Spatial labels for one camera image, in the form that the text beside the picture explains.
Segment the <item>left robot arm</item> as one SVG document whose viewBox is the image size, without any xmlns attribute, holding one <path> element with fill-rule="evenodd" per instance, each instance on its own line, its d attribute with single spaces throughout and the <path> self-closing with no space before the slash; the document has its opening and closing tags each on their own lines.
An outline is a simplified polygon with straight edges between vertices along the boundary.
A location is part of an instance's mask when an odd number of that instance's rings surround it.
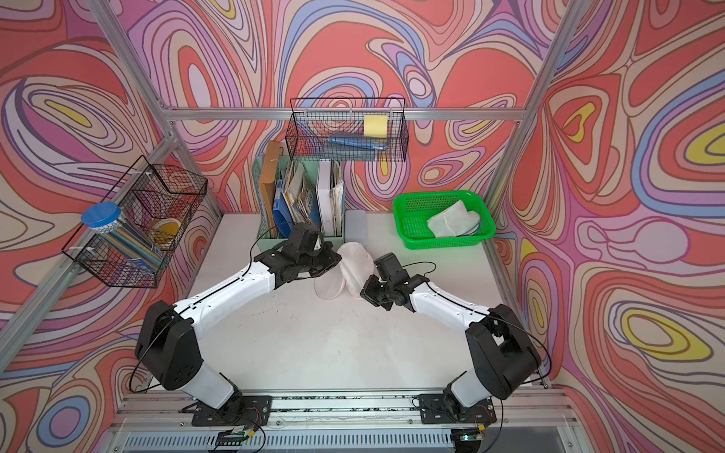
<svg viewBox="0 0 725 453">
<path fill-rule="evenodd" d="M 135 357 L 165 390 L 181 390 L 224 411 L 241 392 L 204 361 L 198 341 L 247 303 L 285 284 L 321 277 L 341 260 L 315 226 L 295 225 L 287 240 L 233 276 L 174 304 L 161 301 L 148 308 Z"/>
</svg>

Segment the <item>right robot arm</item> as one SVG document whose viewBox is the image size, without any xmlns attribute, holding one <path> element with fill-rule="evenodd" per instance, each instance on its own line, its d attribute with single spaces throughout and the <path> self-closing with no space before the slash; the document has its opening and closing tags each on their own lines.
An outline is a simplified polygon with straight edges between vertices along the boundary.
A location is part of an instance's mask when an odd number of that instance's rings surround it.
<svg viewBox="0 0 725 453">
<path fill-rule="evenodd" d="M 410 275 L 393 253 L 374 265 L 377 273 L 364 283 L 364 300 L 387 311 L 400 306 L 426 315 L 466 338 L 472 368 L 443 390 L 448 411 L 466 411 L 488 398 L 509 398 L 541 366 L 534 338 L 508 306 L 488 308 L 453 296 L 428 277 Z"/>
</svg>

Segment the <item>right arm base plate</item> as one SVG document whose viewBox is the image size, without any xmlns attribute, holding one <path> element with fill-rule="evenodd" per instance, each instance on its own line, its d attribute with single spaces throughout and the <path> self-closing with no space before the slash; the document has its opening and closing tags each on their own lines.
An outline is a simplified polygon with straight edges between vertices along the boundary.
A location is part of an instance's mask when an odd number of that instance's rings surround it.
<svg viewBox="0 0 725 453">
<path fill-rule="evenodd" d="M 420 394 L 413 398 L 413 405 L 419 410 L 424 425 L 476 424 L 488 427 L 498 421 L 490 398 L 464 407 L 450 394 Z"/>
</svg>

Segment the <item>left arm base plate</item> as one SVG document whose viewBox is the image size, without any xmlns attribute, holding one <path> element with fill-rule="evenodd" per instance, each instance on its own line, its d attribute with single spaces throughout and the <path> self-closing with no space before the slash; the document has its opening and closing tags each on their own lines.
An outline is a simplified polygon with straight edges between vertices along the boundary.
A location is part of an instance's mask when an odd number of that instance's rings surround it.
<svg viewBox="0 0 725 453">
<path fill-rule="evenodd" d="M 195 427 L 237 427 L 267 425 L 271 414 L 271 396 L 242 396 L 234 394 L 221 409 L 198 402 L 192 411 Z"/>
</svg>

